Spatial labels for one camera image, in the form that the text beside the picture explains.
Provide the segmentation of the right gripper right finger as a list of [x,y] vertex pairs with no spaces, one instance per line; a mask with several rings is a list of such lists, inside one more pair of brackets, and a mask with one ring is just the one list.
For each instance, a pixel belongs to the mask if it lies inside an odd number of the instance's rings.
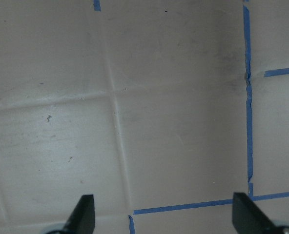
[[289,234],[289,226],[275,225],[245,193],[234,193],[232,224],[238,234]]

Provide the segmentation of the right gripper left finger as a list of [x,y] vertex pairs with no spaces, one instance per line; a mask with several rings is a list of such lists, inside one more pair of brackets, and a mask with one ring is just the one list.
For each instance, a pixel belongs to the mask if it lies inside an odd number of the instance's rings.
[[51,230],[48,234],[92,234],[95,230],[94,195],[82,195],[76,207],[59,230]]

